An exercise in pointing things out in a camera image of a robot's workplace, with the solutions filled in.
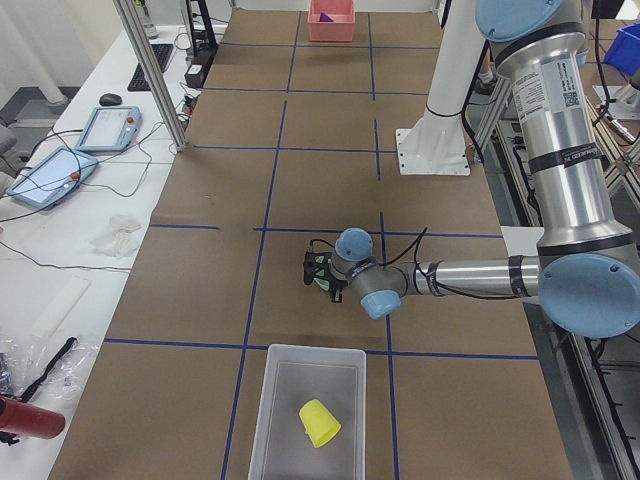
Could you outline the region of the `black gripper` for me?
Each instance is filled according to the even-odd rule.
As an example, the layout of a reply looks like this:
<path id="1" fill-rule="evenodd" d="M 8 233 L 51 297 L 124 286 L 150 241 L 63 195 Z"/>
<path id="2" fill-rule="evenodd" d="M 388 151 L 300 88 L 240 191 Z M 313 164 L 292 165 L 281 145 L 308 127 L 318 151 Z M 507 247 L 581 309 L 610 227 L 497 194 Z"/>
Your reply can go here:
<path id="1" fill-rule="evenodd" d="M 330 270 L 325 273 L 325 280 L 328 283 L 328 293 L 330 300 L 334 304 L 339 304 L 343 301 L 342 291 L 347 287 L 347 281 L 336 277 Z"/>

